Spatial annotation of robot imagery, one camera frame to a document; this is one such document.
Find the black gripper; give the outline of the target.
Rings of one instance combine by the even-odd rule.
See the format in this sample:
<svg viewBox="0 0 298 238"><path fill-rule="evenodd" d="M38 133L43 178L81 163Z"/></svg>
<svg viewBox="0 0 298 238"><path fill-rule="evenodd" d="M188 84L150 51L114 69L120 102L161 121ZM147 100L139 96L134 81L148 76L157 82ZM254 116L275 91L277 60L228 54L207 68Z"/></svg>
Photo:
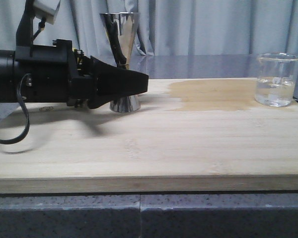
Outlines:
<svg viewBox="0 0 298 238"><path fill-rule="evenodd" d="M21 95L27 103L67 103L87 100L90 109L123 97L148 91L149 76L114 67L91 57L92 76L81 76L72 51L72 41L55 41L55 46L17 46L15 73L29 73Z"/></svg>

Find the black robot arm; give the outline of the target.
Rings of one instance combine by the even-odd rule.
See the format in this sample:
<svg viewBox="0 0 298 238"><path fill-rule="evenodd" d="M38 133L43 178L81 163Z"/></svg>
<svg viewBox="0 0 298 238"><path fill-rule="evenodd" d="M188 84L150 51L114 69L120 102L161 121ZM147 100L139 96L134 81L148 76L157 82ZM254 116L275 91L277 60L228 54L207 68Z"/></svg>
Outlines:
<svg viewBox="0 0 298 238"><path fill-rule="evenodd" d="M86 101L90 109L148 90L148 75L114 67L72 49L68 40L55 46L0 50L0 103L17 101L16 89L27 103Z"/></svg>

